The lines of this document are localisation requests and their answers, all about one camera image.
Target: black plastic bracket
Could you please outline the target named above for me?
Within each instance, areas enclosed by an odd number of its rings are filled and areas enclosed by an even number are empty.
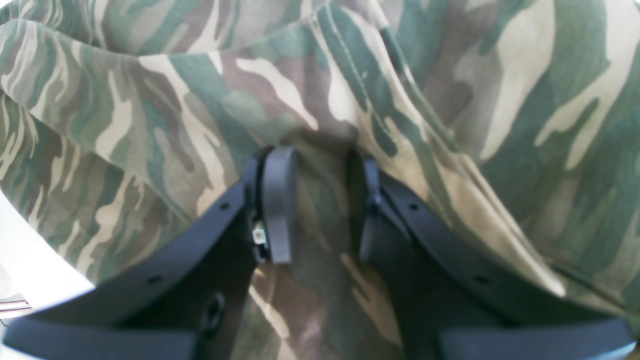
[[[360,149],[348,155],[351,237],[386,280],[414,359],[619,359],[622,318],[564,301],[459,239]],[[14,321],[4,343],[51,360],[226,359],[251,274],[289,263],[296,155],[268,148],[184,234],[96,290]]]

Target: camouflage pants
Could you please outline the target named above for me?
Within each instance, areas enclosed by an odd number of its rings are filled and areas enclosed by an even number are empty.
[[[640,333],[632,0],[15,0],[0,24],[0,188],[93,282],[257,149],[299,150],[294,264],[256,271],[234,358],[403,357],[351,253],[352,143],[487,256]]]

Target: screw hole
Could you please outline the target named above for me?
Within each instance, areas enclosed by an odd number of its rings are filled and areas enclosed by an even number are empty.
[[[213,335],[222,324],[222,315],[225,312],[225,297],[221,293],[215,293],[211,303],[202,318],[202,332]]]
[[[474,276],[474,280],[481,285],[489,285],[490,283],[489,278],[484,275],[476,275]]]
[[[147,285],[157,284],[162,280],[164,280],[164,277],[162,275],[155,275],[147,279]]]

